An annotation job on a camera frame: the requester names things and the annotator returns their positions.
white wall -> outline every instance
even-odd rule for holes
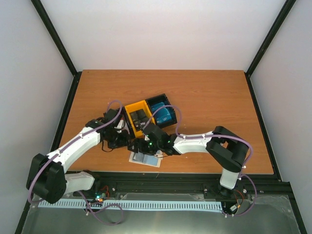
[[[299,0],[252,75],[281,175],[312,233],[312,1]]]
[[[49,152],[72,76],[30,0],[0,8],[0,227],[14,233],[32,158]]]
[[[246,70],[284,2],[42,0],[79,70]]]

wooden tabletop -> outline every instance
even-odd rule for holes
[[[213,70],[84,70],[65,126],[61,145],[84,125],[103,116],[113,99],[124,105],[165,93],[183,114],[180,132],[199,134],[222,125],[247,140],[254,155],[246,173],[273,174],[254,105],[243,71]],[[164,129],[174,133],[175,126]],[[97,145],[70,168],[105,172],[221,173],[221,166],[205,153],[187,153],[162,160],[159,168],[130,163],[125,148],[110,153]]]

yellow box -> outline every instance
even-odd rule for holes
[[[150,108],[148,107],[147,102],[145,100],[138,101],[136,103],[133,103],[133,104],[125,106],[125,110],[127,112],[127,115],[128,115],[129,120],[130,120],[133,132],[134,132],[136,137],[143,136],[143,132],[141,130],[140,131],[136,130],[136,128],[135,128],[135,126],[133,124],[133,121],[131,119],[130,113],[133,112],[133,111],[140,110],[140,109],[143,109],[143,111],[146,114],[147,118],[150,118],[152,116],[152,112],[150,111]]]

black frame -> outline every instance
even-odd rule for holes
[[[42,19],[48,32],[50,33],[53,41],[55,42],[58,50],[60,51],[65,63],[69,70],[73,74],[72,85],[63,109],[63,113],[55,134],[55,138],[52,144],[51,151],[56,150],[59,147],[61,137],[63,135],[66,121],[70,113],[70,109],[75,97],[75,93],[79,84],[79,80],[82,72],[77,72],[74,67],[63,43],[61,42],[47,12],[45,11],[40,0],[31,0],[37,13]],[[271,165],[273,168],[273,175],[250,175],[254,183],[256,184],[257,191],[269,195],[287,195],[290,199],[296,221],[298,223],[301,233],[307,233],[300,211],[298,209],[296,200],[293,195],[293,190],[289,182],[282,182],[281,175],[278,170],[278,166],[275,160],[275,156],[270,144],[268,133],[265,128],[265,124],[259,109],[257,99],[254,93],[253,85],[251,82],[251,76],[255,71],[257,65],[261,61],[264,53],[272,42],[278,29],[284,22],[287,14],[295,4],[296,0],[286,0],[282,9],[280,10],[276,20],[270,28],[267,36],[265,37],[262,45],[260,46],[257,54],[251,62],[247,72],[245,73],[246,82],[250,90],[250,94],[253,100],[254,108],[258,117],[258,121],[261,127],[262,135],[269,153]],[[189,192],[202,192],[203,185],[216,181],[220,178],[220,174],[166,174],[166,173],[98,173],[101,178],[104,178],[108,184],[114,184],[116,193],[129,193],[137,191],[139,193],[189,193]],[[30,204],[26,202],[23,213],[21,215],[19,224],[16,229],[16,234],[22,232]]]

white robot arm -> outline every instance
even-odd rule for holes
[[[128,146],[129,150],[148,154],[153,154],[155,150],[159,149],[168,155],[180,155],[190,152],[210,153],[223,167],[220,180],[221,186],[231,190],[235,187],[248,151],[245,144],[235,140],[227,141],[228,146],[224,148],[222,145],[226,140],[220,137],[205,137],[213,134],[232,134],[236,137],[236,135],[220,126],[205,134],[179,135],[178,137],[176,134],[169,136],[158,126],[150,123],[143,129],[144,134],[148,135],[148,141],[136,138],[134,141],[139,142],[139,146],[133,146],[129,141],[126,130],[118,133],[116,130],[110,131],[110,128],[115,127],[114,125],[96,130],[102,124],[98,120],[91,120],[78,135],[59,149],[50,152],[46,156],[36,155],[32,160],[26,184],[27,189],[33,185],[32,192],[52,204],[57,202],[64,194],[91,189],[95,179],[89,173],[66,174],[66,172],[86,151],[103,140],[107,140],[112,148]],[[51,162],[35,181],[38,172],[48,161]]]

